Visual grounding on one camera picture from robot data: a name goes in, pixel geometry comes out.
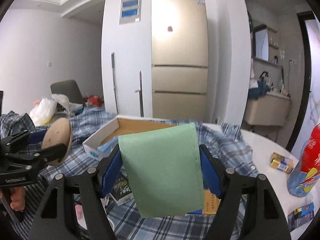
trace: gray chair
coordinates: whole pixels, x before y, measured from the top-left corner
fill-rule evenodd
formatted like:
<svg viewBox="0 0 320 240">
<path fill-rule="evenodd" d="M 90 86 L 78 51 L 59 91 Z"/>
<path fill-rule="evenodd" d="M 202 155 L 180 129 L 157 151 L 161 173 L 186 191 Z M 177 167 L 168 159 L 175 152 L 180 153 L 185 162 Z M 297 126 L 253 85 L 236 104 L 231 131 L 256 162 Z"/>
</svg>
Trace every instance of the gray chair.
<svg viewBox="0 0 320 240">
<path fill-rule="evenodd" d="M 84 104 L 84 99 L 79 90 L 77 82 L 74 80 L 66 80 L 54 83 L 50 86 L 51 93 L 66 95 L 71 103 Z"/>
</svg>

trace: red bottle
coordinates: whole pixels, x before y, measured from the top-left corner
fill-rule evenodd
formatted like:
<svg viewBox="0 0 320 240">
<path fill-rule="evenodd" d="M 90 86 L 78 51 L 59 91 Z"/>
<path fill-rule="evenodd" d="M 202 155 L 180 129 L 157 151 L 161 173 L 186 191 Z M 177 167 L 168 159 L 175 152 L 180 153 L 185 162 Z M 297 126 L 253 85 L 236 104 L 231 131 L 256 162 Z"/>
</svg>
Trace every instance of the red bottle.
<svg viewBox="0 0 320 240">
<path fill-rule="evenodd" d="M 320 125 L 317 125 L 292 173 L 287 186 L 291 195 L 304 197 L 320 178 Z"/>
</svg>

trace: doorway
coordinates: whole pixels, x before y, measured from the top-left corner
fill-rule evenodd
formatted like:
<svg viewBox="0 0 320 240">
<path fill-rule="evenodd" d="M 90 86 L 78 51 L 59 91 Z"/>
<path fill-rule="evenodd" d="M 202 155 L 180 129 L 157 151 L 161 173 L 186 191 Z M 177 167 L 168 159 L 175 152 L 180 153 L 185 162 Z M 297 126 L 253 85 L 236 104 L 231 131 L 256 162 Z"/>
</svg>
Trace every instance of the doorway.
<svg viewBox="0 0 320 240">
<path fill-rule="evenodd" d="M 298 14 L 304 50 L 305 80 L 298 118 L 287 150 L 300 158 L 313 128 L 318 124 L 320 110 L 320 31 L 312 11 Z"/>
</svg>

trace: small box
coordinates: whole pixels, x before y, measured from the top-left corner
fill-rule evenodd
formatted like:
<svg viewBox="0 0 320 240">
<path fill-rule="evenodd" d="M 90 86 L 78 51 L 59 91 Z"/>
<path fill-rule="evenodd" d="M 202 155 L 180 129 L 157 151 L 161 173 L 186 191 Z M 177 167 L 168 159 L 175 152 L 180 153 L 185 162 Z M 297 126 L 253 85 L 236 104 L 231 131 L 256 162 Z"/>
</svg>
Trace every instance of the small box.
<svg viewBox="0 0 320 240">
<path fill-rule="evenodd" d="M 153 120 L 156 119 L 147 120 L 140 117 L 118 115 L 83 142 L 85 153 L 89 157 L 101 161 L 103 158 L 108 157 L 110 153 L 101 152 L 97 150 L 97 147 L 111 141 L 116 136 L 175 126 L 167 123 L 153 122 Z"/>
<path fill-rule="evenodd" d="M 129 180 L 120 172 L 118 178 L 113 185 L 110 196 L 118 206 L 133 199 L 133 193 L 129 186 Z"/>
<path fill-rule="evenodd" d="M 273 153 L 270 159 L 270 167 L 290 174 L 294 168 L 293 160 L 283 157 L 278 153 Z"/>
<path fill-rule="evenodd" d="M 217 213 L 218 207 L 220 204 L 220 199 L 216 197 L 215 194 L 212 194 L 210 190 L 205 189 L 204 190 L 204 208 L 189 212 L 186 214 L 186 216 L 190 215 L 201 215 L 201 216 L 211 216 L 215 215 Z"/>
</svg>

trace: red object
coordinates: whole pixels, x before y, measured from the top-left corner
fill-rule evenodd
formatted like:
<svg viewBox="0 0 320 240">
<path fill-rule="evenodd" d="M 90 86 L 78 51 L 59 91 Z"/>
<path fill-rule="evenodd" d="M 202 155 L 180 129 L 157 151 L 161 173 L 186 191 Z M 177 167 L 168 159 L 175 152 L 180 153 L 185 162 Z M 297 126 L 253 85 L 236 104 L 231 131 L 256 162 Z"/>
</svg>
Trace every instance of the red object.
<svg viewBox="0 0 320 240">
<path fill-rule="evenodd" d="M 308 173 L 312 168 L 320 170 L 320 125 L 312 130 L 302 155 L 301 171 Z"/>
<path fill-rule="evenodd" d="M 98 96 L 89 96 L 89 98 L 87 99 L 87 102 L 91 106 L 102 106 L 102 100 Z"/>
</svg>

